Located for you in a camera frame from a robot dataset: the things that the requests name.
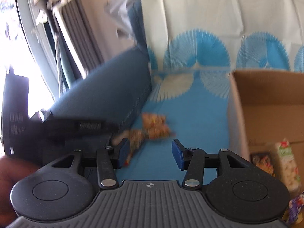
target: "black device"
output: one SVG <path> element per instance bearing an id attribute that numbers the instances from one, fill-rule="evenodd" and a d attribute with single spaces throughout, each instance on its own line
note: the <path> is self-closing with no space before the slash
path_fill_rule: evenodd
<path id="1" fill-rule="evenodd" d="M 2 142 L 10 157 L 35 162 L 39 140 L 117 130 L 106 121 L 58 119 L 51 113 L 34 121 L 27 100 L 28 79 L 11 70 L 2 108 Z M 75 149 L 19 181 L 11 202 L 20 217 L 9 227 L 287 227 L 280 220 L 289 202 L 285 185 L 228 149 L 207 154 L 175 139 L 173 157 L 186 170 L 181 184 L 125 180 L 119 186 L 114 168 L 122 167 L 129 151 L 126 138 L 117 147 L 101 145 L 90 158 Z M 204 169 L 210 167 L 217 169 L 217 178 L 203 185 Z M 96 170 L 97 189 L 85 169 Z"/>

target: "white window frame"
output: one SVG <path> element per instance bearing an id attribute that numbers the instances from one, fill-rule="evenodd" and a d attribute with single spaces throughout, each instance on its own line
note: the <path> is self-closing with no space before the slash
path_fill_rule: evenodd
<path id="1" fill-rule="evenodd" d="M 56 60 L 47 38 L 44 26 L 36 25 L 39 10 L 34 8 L 33 0 L 16 0 L 20 23 L 23 27 L 28 47 L 35 62 L 38 64 L 51 95 L 55 100 L 59 98 L 58 76 Z"/>

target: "crosshair logo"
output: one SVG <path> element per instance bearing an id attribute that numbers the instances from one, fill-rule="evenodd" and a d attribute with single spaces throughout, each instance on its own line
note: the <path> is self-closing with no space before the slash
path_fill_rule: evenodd
<path id="1" fill-rule="evenodd" d="M 153 183 L 148 183 L 146 186 L 149 187 L 149 188 L 152 188 L 152 187 L 155 186 L 155 184 L 153 184 Z"/>

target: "blue sofa armrest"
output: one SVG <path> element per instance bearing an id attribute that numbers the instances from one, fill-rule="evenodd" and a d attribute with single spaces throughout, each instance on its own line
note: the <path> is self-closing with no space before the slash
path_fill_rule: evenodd
<path id="1" fill-rule="evenodd" d="M 51 107 L 52 113 L 55 117 L 106 119 L 116 122 L 123 131 L 138 116 L 151 92 L 148 61 L 148 55 L 138 48 L 123 52 L 76 83 Z M 77 148 L 84 146 L 95 153 L 94 150 L 108 144 L 112 136 L 98 136 L 95 142 L 89 142 L 89 147 L 81 142 Z"/>

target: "human hand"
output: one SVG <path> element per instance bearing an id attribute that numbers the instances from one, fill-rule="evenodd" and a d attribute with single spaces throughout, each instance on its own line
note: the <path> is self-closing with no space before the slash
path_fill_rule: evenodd
<path id="1" fill-rule="evenodd" d="M 0 226 L 6 227 L 17 217 L 10 201 L 13 186 L 38 169 L 38 166 L 23 160 L 0 158 Z"/>

